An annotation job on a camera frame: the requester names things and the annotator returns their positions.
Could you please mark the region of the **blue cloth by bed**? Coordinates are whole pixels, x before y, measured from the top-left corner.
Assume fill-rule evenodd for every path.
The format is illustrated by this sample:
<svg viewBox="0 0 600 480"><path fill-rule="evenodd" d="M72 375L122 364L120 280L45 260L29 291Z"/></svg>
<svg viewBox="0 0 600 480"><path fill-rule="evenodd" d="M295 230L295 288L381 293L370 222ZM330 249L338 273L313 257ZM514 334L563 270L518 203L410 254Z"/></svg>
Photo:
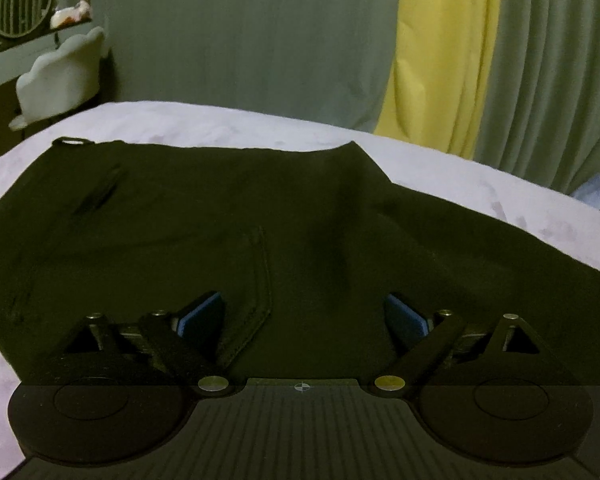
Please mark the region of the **blue cloth by bed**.
<svg viewBox="0 0 600 480"><path fill-rule="evenodd" d="M587 181L576 188L571 197L581 203L600 210L600 173L594 174Z"/></svg>

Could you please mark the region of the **black pants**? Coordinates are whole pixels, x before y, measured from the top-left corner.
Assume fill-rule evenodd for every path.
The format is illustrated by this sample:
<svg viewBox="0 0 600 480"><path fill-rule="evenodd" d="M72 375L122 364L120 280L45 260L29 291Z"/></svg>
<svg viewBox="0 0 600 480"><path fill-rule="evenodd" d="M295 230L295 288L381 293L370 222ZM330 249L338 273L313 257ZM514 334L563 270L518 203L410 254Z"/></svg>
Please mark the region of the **black pants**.
<svg viewBox="0 0 600 480"><path fill-rule="evenodd" d="M600 385L600 271L392 183L353 143L294 153L56 140L0 199L0 350L22 378L85 315L216 290L208 348L244 377L354 377L396 355L382 304L521 315Z"/></svg>

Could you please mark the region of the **pink plush toy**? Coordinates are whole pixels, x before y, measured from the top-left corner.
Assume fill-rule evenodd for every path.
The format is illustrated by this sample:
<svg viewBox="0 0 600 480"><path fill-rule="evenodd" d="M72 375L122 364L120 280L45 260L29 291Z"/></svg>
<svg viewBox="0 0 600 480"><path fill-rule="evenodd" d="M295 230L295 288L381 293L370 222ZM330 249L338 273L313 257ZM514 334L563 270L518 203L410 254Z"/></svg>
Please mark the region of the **pink plush toy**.
<svg viewBox="0 0 600 480"><path fill-rule="evenodd" d="M79 0L74 6L57 8L50 18L50 28L58 29L72 24L82 23L92 18L91 0Z"/></svg>

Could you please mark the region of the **yellow curtain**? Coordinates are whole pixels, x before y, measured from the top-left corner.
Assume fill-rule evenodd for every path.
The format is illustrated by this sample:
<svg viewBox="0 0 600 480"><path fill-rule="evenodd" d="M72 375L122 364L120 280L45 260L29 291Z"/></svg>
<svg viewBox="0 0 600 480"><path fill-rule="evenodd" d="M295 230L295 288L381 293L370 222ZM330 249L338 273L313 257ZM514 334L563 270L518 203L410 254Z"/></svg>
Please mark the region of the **yellow curtain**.
<svg viewBox="0 0 600 480"><path fill-rule="evenodd" d="M501 0L399 0L378 136L470 159Z"/></svg>

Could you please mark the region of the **white shell-back chair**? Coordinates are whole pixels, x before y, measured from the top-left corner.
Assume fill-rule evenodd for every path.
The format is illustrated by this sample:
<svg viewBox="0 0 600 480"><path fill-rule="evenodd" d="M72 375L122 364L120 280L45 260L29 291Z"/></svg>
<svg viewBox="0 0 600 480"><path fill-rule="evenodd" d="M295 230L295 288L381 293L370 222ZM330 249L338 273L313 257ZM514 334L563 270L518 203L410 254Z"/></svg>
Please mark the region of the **white shell-back chair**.
<svg viewBox="0 0 600 480"><path fill-rule="evenodd" d="M39 56L16 82L20 114L12 131L60 116L94 98L99 92L99 64L105 29L69 37L53 52Z"/></svg>

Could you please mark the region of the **grey-green curtain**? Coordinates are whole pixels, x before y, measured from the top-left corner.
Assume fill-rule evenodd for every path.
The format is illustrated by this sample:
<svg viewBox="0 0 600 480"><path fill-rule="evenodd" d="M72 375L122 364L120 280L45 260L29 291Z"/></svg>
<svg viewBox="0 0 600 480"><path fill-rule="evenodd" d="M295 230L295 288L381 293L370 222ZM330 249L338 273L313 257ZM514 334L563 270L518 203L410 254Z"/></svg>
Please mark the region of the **grey-green curtain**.
<svg viewBox="0 0 600 480"><path fill-rule="evenodd" d="M399 0L92 0L114 97L376 134ZM470 158L569 193L600 173L600 0L501 0Z"/></svg>

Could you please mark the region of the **lavender bed cover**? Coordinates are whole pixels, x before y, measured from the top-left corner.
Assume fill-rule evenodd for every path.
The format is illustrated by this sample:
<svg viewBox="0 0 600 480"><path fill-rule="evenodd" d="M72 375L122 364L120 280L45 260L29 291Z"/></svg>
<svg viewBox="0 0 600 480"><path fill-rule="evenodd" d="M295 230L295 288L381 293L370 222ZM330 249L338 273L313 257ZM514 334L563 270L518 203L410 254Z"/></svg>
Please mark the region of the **lavender bed cover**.
<svg viewBox="0 0 600 480"><path fill-rule="evenodd" d="M171 102L104 104L0 157L0 198L61 136L188 148L317 151L356 142L397 184L506 221L600 270L600 211L486 165L384 136L244 110Z"/></svg>

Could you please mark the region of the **white vanity desk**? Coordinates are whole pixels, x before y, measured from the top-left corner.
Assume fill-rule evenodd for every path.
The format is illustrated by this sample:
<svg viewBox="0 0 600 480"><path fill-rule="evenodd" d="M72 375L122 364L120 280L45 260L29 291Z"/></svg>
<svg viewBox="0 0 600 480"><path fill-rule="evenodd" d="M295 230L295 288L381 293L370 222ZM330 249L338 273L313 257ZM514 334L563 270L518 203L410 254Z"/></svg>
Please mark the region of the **white vanity desk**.
<svg viewBox="0 0 600 480"><path fill-rule="evenodd" d="M30 70L40 55L55 50L73 35L86 34L94 26L93 22L85 22L52 30L40 38L0 51L0 156L21 141L20 134L8 128L12 118L20 114L15 89L17 79Z"/></svg>

